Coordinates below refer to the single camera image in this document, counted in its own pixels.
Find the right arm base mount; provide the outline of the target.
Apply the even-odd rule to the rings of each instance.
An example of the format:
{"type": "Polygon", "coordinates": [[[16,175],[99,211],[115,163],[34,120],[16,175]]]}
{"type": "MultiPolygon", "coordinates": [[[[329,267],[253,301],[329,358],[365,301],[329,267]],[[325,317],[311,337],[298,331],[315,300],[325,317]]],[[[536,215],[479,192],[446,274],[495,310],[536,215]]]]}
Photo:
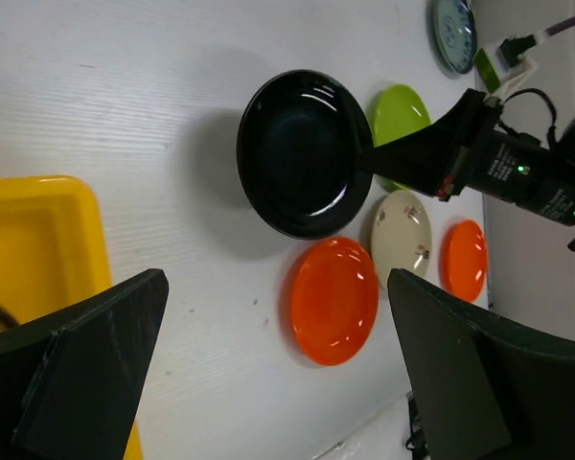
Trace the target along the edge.
{"type": "Polygon", "coordinates": [[[409,437],[405,441],[405,448],[411,453],[413,460],[429,459],[426,438],[423,432],[421,415],[412,392],[407,394],[409,415],[409,437]]]}

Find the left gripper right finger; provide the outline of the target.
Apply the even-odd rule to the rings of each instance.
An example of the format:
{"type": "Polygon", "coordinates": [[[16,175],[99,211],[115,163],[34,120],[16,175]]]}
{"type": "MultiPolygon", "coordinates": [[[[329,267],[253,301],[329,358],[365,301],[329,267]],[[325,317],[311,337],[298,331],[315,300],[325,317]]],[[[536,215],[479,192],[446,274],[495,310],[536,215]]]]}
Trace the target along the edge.
{"type": "Polygon", "coordinates": [[[575,341],[394,269],[390,309],[433,459],[575,459],[575,341]]]}

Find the cream floral plate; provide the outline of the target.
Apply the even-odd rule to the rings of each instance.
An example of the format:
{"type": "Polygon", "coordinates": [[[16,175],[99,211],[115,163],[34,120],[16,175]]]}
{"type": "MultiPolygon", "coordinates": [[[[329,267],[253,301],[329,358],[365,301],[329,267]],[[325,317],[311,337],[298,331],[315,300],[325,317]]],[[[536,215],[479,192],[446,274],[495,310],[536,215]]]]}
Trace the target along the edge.
{"type": "Polygon", "coordinates": [[[378,206],[371,231],[371,257],[379,284],[387,290],[392,269],[426,276],[432,253],[432,231],[423,203],[411,192],[398,190],[378,206]]]}

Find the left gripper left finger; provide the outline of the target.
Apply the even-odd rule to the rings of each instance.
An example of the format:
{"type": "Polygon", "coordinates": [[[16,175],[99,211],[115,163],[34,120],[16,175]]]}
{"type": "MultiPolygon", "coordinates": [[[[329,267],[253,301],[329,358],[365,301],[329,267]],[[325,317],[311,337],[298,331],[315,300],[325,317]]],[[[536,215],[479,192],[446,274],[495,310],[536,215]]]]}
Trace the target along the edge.
{"type": "Polygon", "coordinates": [[[0,333],[0,459],[122,459],[169,294],[147,269],[0,333]]]}

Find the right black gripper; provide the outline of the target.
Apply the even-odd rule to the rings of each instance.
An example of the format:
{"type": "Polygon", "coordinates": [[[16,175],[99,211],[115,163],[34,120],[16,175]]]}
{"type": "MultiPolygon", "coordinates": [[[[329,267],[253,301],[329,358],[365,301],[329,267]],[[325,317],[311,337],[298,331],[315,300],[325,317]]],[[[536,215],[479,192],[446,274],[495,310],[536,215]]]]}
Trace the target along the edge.
{"type": "MultiPolygon", "coordinates": [[[[575,117],[561,137],[557,119],[555,105],[538,88],[518,90],[503,101],[468,89],[434,124],[366,149],[358,168],[443,201],[468,187],[575,226],[575,117]],[[549,110],[545,145],[501,120],[504,105],[526,94],[540,97],[549,110]]],[[[567,247],[575,249],[575,238],[567,247]]]]}

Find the black glossy plate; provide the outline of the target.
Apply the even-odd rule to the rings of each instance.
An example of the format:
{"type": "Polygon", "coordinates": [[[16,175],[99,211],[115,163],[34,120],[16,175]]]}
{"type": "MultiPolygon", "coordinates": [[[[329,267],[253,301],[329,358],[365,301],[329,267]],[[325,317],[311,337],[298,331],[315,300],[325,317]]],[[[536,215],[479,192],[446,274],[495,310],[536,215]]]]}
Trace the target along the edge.
{"type": "Polygon", "coordinates": [[[320,72],[287,71],[267,81],[242,114],[240,182],[273,229],[324,239],[363,206],[373,176],[356,159],[373,146],[367,118],[345,86],[320,72]]]}

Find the green plate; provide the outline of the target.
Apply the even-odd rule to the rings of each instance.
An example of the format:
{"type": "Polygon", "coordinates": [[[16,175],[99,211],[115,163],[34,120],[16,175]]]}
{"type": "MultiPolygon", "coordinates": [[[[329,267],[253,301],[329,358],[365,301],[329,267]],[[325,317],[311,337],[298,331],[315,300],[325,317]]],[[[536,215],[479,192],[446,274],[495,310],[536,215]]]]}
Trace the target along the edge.
{"type": "Polygon", "coordinates": [[[377,96],[370,121],[376,147],[431,125],[428,111],[420,95],[402,83],[388,86],[377,96]]]}

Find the blue white porcelain plate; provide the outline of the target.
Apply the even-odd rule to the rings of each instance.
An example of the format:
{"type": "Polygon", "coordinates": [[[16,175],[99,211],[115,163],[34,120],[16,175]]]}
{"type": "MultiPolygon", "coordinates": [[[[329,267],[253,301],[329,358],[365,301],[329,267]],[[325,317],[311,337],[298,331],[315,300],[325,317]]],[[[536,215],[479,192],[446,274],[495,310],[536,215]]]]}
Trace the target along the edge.
{"type": "Polygon", "coordinates": [[[437,48],[447,68],[459,75],[468,74],[478,48],[472,3],[433,1],[431,19],[437,48]]]}

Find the orange plate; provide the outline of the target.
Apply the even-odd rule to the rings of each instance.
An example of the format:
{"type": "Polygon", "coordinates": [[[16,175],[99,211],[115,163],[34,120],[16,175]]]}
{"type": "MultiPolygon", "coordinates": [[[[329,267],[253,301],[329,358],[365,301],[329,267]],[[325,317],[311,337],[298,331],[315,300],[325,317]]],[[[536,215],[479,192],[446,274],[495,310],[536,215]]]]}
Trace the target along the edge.
{"type": "Polygon", "coordinates": [[[488,251],[484,233],[474,220],[462,220],[447,231],[439,267],[444,290],[469,303],[479,297],[488,271],[488,251]]]}
{"type": "Polygon", "coordinates": [[[367,342],[379,308],[379,281],[355,240],[327,238],[299,258],[289,289],[289,323],[302,353],[321,366],[353,358],[367,342]]]}

